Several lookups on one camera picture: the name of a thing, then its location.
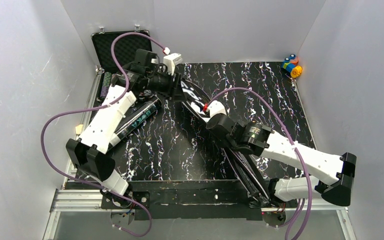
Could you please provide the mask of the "black shuttlecock tube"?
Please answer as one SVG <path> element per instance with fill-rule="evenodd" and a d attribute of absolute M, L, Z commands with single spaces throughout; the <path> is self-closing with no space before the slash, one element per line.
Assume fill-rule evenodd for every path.
<path fill-rule="evenodd" d="M 128 137 L 134 130 L 140 127 L 145 120 L 151 117 L 162 106 L 162 101 L 156 95 L 142 97 L 139 99 L 139 105 L 126 118 L 123 118 L 108 144 L 108 150 L 111 150 L 123 139 Z"/>

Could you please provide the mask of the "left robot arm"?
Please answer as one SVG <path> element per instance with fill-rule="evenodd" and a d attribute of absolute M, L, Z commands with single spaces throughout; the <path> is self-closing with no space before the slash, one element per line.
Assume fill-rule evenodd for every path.
<path fill-rule="evenodd" d="M 134 61 L 120 67 L 121 76 L 112 80 L 108 94 L 92 121 L 79 135 L 69 139 L 66 149 L 73 165 L 88 174 L 100 185 L 120 199 L 129 187 L 128 182 L 115 170 L 115 161 L 107 155 L 110 140 L 128 109 L 145 90 L 159 93 L 169 100 L 184 101 L 181 76 L 175 73 L 182 62 L 179 53 L 164 49 L 164 58 L 156 53 L 139 49 Z"/>

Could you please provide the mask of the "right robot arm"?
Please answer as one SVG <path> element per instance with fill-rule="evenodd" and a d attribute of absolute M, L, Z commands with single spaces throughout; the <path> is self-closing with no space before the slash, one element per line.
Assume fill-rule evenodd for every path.
<path fill-rule="evenodd" d="M 211 117 L 206 128 L 222 147 L 234 153 L 276 160 L 308 173 L 309 177 L 272 179 L 268 185 L 271 199 L 283 203 L 316 198 L 336 206 L 350 206 L 357 165 L 355 154 L 322 152 L 290 142 L 268 126 L 255 122 L 241 125 L 223 113 Z"/>

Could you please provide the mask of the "black racket bag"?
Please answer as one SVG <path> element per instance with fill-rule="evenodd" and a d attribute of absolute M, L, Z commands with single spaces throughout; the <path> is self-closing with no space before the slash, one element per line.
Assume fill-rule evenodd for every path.
<path fill-rule="evenodd" d="M 198 85 L 182 79 L 183 104 L 205 124 L 213 143 L 221 148 L 235 175 L 248 192 L 250 205 L 261 208 L 271 204 L 269 188 L 251 156 L 260 156 L 269 147 L 272 128 L 257 123 L 241 124 L 231 119 L 225 106 L 212 100 Z"/>

